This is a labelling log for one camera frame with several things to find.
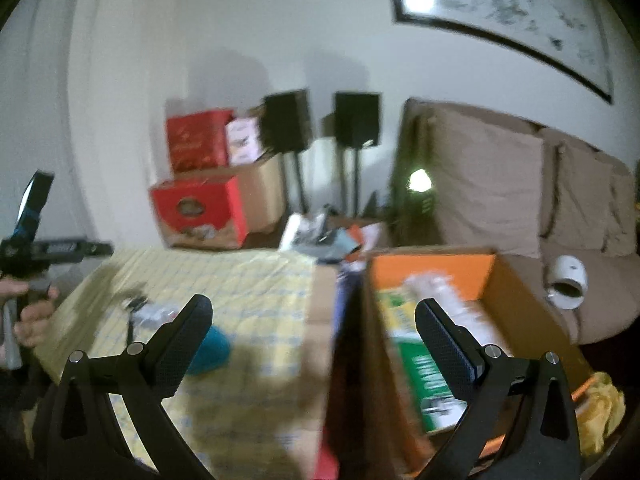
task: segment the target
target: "sofa backrest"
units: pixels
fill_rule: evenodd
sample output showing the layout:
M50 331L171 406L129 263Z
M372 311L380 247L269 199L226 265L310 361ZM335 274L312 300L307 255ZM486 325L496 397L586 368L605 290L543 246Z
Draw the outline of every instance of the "sofa backrest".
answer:
M544 141L544 161L540 206L541 236L548 234L551 228L552 215L556 205L555 189L556 176L558 174L558 146L560 144L567 143L578 149L595 153L596 158L612 165L614 173L622 175L630 174L628 167L619 159L598 150L596 147L591 146L577 137L546 127L542 124L533 123L532 121L527 121L509 114L494 112L487 108L451 102L421 101L413 98L409 99L404 105L401 137L398 139L399 156L396 159L396 170L401 170L401 167L406 165L406 158L402 158L402 153L405 154L404 157L415 157L416 142L418 142L418 145L429 144L424 140L420 142L419 137L428 136L428 132L425 130L428 130L429 118L438 107L452 109L468 117L476 118L485 123L495 124L501 128L517 133L542 137ZM401 181L406 181L404 175L401 177Z

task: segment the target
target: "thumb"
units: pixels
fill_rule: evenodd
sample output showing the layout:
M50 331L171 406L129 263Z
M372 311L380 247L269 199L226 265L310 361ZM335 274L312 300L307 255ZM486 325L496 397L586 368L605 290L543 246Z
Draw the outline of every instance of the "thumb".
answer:
M29 283L19 282L12 278L0 280L0 298L12 298L26 294L29 290Z

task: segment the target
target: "hand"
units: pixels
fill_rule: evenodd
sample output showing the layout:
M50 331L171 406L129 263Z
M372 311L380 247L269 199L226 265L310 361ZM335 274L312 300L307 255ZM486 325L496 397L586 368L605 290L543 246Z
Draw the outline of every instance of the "hand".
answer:
M0 305L9 298L26 294L29 283L18 282L10 278L0 280ZM27 305L20 314L20 321L14 326L14 334L18 343L33 348L44 341L49 327L49 318L53 314L53 301L58 297L55 287L49 288L49 297Z

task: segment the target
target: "white box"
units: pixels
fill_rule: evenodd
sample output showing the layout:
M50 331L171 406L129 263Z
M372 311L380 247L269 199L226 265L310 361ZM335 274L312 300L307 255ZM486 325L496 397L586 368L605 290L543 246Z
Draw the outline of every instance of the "white box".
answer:
M226 125L226 143L229 148L229 165L251 164L264 153L260 143L260 126L257 117L236 119Z

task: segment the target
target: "framed picture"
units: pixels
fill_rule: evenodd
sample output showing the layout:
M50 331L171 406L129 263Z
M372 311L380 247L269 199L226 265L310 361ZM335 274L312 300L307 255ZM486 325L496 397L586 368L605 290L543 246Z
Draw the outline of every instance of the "framed picture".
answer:
M456 30L542 60L612 103L594 0L394 0L398 22Z

